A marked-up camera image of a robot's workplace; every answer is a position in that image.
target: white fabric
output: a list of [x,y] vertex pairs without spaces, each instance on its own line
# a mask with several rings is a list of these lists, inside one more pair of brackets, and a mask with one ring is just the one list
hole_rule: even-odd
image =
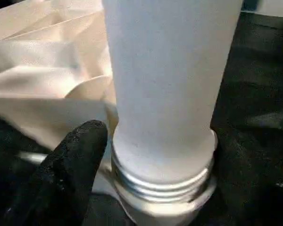
[[109,126],[103,95],[111,80],[100,0],[0,9],[0,117],[40,144],[54,149],[90,119]]

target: white cylinder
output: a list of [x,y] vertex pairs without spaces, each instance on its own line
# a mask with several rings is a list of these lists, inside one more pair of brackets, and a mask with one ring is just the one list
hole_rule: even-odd
[[104,0],[119,164],[176,184],[211,161],[210,121],[242,0]]

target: black gloved hand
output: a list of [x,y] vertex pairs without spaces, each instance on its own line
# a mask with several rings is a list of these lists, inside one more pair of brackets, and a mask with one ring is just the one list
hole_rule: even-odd
[[[8,126],[0,121],[1,129],[2,125]],[[7,131],[11,147],[19,145],[21,140],[29,140],[32,149],[38,146],[12,127]],[[6,206],[1,206],[5,214],[0,217],[0,225],[132,225],[114,198],[92,194],[93,181],[106,144],[105,125],[100,121],[89,121],[69,133],[37,169],[16,157],[16,152],[0,149],[0,162],[4,164],[1,168],[10,169],[9,166],[16,163],[20,171],[29,169],[28,173],[32,174],[29,179],[24,176],[21,182],[25,183],[16,186],[16,193],[6,192],[13,196],[5,202]],[[10,170],[9,174],[17,181],[15,172]],[[8,184],[10,178],[5,174],[4,170],[0,171],[0,177],[3,176],[3,181]]]

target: finger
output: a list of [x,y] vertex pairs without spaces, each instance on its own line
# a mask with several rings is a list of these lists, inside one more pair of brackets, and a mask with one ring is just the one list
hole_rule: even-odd
[[69,192],[72,206],[77,207],[74,214],[84,216],[107,136],[106,126],[96,120],[70,132],[18,191],[0,225],[9,226],[13,222],[23,225],[35,209],[45,210],[46,203],[54,199],[57,183],[62,183],[64,192]]
[[108,132],[103,122],[92,120],[69,133],[55,149],[74,186],[80,212],[86,211],[95,175],[107,145]]

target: cylinder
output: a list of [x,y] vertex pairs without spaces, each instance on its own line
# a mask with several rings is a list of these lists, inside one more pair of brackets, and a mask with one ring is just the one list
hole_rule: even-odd
[[139,181],[187,181],[215,150],[210,121],[242,0],[104,0],[118,163]]

